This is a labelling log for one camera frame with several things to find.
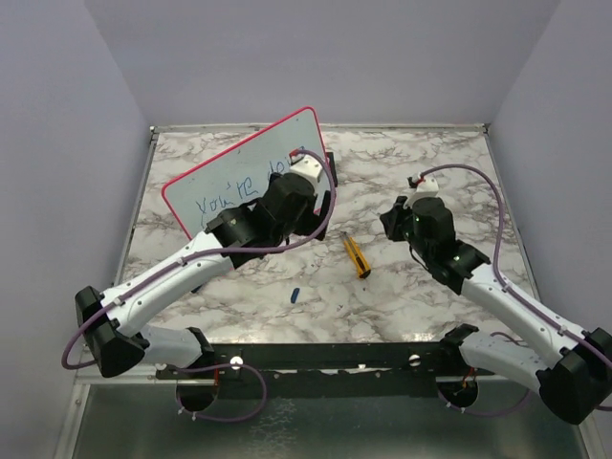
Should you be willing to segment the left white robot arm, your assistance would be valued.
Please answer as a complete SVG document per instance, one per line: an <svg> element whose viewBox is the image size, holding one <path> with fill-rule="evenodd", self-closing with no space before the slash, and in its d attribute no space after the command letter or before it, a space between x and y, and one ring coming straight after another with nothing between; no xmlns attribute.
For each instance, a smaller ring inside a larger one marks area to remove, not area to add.
<svg viewBox="0 0 612 459"><path fill-rule="evenodd" d="M150 320L181 296L211 279L268 254L321 240L336 191L318 195L303 173L274 173L265 193L238 207L225 208L183 248L158 265L103 292L87 286L75 295L78 335L84 338L104 378L140 363L166 363L193 378L210 369L213 350L195 327L170 330Z"/></svg>

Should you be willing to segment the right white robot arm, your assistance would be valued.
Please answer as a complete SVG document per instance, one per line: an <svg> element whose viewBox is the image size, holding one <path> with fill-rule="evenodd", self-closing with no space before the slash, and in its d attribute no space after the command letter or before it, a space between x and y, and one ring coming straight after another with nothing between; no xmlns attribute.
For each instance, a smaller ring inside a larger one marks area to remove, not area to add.
<svg viewBox="0 0 612 459"><path fill-rule="evenodd" d="M447 372L475 367L503 376L537 393L571 425L581 424L610 396L610 333L588 331L557 315L496 273L484 253L457 238L442 199L410 203L400 196L380 220L386 237L406 242L436 281L489 311L525 342L515 346L462 326L447 334L455 341L439 351Z"/></svg>

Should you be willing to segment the pink framed whiteboard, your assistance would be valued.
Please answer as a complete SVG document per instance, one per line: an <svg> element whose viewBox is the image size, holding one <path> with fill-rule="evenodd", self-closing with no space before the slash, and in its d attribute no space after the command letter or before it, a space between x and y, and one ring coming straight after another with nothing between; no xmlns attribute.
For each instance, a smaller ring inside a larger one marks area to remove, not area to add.
<svg viewBox="0 0 612 459"><path fill-rule="evenodd" d="M173 178L162 187L162 197L186 236L192 238L221 210L262 196L272 174L289 171L290 154L298 149L325 157L317 113L311 106Z"/></svg>

